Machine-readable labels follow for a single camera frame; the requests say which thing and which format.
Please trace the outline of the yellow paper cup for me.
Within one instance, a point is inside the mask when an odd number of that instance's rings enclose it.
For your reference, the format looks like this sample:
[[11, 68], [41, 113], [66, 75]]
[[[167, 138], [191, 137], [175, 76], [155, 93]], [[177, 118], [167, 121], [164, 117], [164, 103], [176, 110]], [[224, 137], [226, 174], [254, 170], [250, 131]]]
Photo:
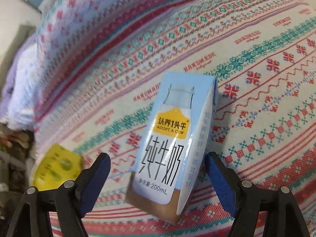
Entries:
[[82, 170], [82, 156], [53, 144], [35, 164], [31, 185], [39, 191], [55, 189], [67, 180], [75, 180]]

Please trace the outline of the blue milk carton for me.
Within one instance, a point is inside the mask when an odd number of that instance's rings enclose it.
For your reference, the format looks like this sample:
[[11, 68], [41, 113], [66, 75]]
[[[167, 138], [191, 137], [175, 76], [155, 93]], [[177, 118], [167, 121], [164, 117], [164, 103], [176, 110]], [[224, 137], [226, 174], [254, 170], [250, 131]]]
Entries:
[[132, 168], [125, 200], [177, 224], [197, 182], [218, 102], [212, 75], [166, 72]]

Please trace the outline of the purple checked quilt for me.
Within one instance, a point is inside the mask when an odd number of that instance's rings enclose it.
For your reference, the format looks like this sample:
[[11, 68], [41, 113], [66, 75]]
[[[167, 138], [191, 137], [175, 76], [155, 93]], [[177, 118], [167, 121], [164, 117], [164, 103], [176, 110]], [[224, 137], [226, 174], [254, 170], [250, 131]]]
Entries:
[[38, 35], [18, 49], [1, 93], [1, 123], [13, 131], [34, 130], [35, 91], [40, 80]]

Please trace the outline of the striped patterned bedspread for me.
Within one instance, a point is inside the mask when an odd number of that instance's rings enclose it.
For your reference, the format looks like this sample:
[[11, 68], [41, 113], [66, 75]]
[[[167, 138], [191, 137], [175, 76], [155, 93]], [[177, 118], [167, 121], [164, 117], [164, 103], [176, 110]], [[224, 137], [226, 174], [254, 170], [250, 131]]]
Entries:
[[227, 236], [202, 157], [288, 187], [315, 236], [315, 9], [304, 0], [59, 0], [37, 33], [38, 153], [111, 171], [89, 236]]

